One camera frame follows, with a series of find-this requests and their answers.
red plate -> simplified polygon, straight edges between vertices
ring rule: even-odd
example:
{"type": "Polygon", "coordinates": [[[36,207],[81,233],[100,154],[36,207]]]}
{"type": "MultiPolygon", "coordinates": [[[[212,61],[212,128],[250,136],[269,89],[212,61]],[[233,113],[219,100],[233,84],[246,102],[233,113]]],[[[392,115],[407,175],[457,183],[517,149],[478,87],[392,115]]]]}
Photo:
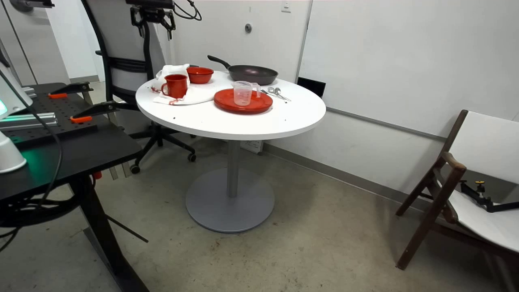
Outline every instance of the red plate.
{"type": "Polygon", "coordinates": [[[248,105],[238,105],[233,102],[233,89],[224,89],[214,94],[214,105],[233,113],[259,113],[271,108],[272,99],[259,92],[259,95],[253,94],[248,105]]]}

gray table base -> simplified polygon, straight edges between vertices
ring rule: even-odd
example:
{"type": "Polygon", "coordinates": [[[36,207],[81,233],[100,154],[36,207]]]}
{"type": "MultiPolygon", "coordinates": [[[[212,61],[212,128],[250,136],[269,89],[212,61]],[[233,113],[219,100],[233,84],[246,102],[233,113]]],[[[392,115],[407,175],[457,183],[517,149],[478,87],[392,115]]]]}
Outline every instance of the gray table base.
{"type": "Polygon", "coordinates": [[[269,217],[274,209],[272,189],[255,173],[238,170],[238,142],[229,142],[227,170],[198,178],[185,204],[190,215],[206,228],[245,232],[269,217]]]}

table top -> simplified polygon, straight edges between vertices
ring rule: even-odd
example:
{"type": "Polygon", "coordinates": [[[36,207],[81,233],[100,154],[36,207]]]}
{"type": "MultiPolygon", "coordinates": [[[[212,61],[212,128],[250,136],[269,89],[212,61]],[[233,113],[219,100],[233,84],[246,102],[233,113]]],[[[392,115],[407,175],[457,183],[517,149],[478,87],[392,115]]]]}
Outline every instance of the table top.
{"type": "MultiPolygon", "coordinates": [[[[97,121],[97,129],[66,136],[62,141],[63,164],[55,186],[76,175],[89,175],[133,159],[141,147],[107,118],[97,121]]],[[[21,151],[27,164],[0,175],[0,201],[44,193],[53,178],[58,147],[49,142],[31,144],[21,151]]]]}
{"type": "Polygon", "coordinates": [[[290,100],[285,102],[272,95],[272,107],[255,115],[230,113],[214,105],[212,95],[232,87],[229,74],[222,71],[214,71],[209,84],[191,84],[186,97],[195,92],[199,94],[199,100],[206,102],[190,105],[157,102],[157,94],[151,91],[152,84],[156,81],[148,81],[136,91],[139,110],[156,123],[196,136],[233,141],[287,138],[316,126],[326,113],[319,95],[284,79],[276,79],[263,89],[279,87],[281,94],[290,100]]]}

frying pan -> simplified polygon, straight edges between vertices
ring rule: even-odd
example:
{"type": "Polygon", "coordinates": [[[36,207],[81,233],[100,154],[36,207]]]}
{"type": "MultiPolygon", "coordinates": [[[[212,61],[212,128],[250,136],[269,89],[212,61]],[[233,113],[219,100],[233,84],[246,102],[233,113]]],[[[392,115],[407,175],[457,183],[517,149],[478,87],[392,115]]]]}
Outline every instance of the frying pan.
{"type": "Polygon", "coordinates": [[[224,61],[222,58],[217,58],[212,55],[208,55],[208,58],[224,65],[229,69],[230,78],[233,81],[250,81],[250,82],[258,82],[261,86],[266,86],[266,84],[272,84],[277,76],[277,71],[264,68],[264,66],[251,66],[251,65],[233,65],[232,66],[227,61],[224,61]]]}

black cable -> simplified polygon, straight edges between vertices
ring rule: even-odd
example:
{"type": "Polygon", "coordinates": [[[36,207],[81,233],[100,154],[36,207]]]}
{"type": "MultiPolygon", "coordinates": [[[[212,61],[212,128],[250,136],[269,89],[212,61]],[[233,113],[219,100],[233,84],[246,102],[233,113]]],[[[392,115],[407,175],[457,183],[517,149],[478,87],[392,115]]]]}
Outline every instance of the black cable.
{"type": "Polygon", "coordinates": [[[15,240],[15,237],[18,235],[19,228],[21,228],[21,227],[16,227],[16,228],[13,228],[13,230],[0,235],[0,238],[10,237],[10,238],[0,246],[0,253],[2,253],[6,246],[10,246],[10,243],[11,243],[11,241],[15,240]]]}
{"type": "Polygon", "coordinates": [[[16,37],[16,40],[18,40],[18,43],[19,43],[21,53],[23,53],[23,56],[24,56],[24,58],[26,58],[26,61],[27,61],[27,66],[29,66],[31,74],[32,74],[32,78],[34,78],[34,82],[37,84],[37,79],[36,79],[34,69],[32,69],[32,66],[31,66],[31,61],[29,61],[29,56],[27,56],[26,50],[24,50],[24,48],[23,48],[23,45],[21,45],[21,39],[19,39],[19,35],[18,35],[18,31],[15,29],[13,19],[11,19],[10,13],[8,13],[8,9],[6,9],[6,6],[5,6],[3,0],[0,0],[0,1],[2,1],[3,9],[5,9],[6,19],[10,21],[10,24],[11,24],[11,27],[13,27],[13,32],[15,32],[15,37],[16,37]]]}
{"type": "Polygon", "coordinates": [[[188,11],[185,11],[175,0],[173,0],[173,13],[178,16],[178,18],[183,18],[183,19],[196,19],[196,21],[201,21],[201,13],[199,9],[196,8],[195,1],[188,0],[188,3],[191,5],[191,8],[195,9],[195,14],[190,14],[188,11]]]}
{"type": "Polygon", "coordinates": [[[62,146],[62,141],[60,138],[53,133],[53,129],[31,108],[31,105],[19,95],[19,92],[15,89],[15,86],[6,79],[6,76],[3,74],[3,71],[0,71],[3,81],[10,86],[10,89],[15,92],[15,95],[19,99],[19,102],[27,108],[27,112],[31,112],[34,115],[34,118],[42,123],[42,126],[52,134],[57,147],[58,147],[58,157],[57,157],[57,167],[53,170],[53,175],[52,175],[52,180],[42,196],[42,201],[47,199],[47,196],[50,194],[52,188],[53,188],[53,183],[55,180],[58,178],[58,173],[60,173],[60,168],[62,168],[62,164],[63,164],[63,146],[62,146]]]}
{"type": "Polygon", "coordinates": [[[0,47],[0,63],[3,63],[3,66],[10,68],[10,61],[6,61],[6,56],[2,53],[2,47],[0,47]]]}

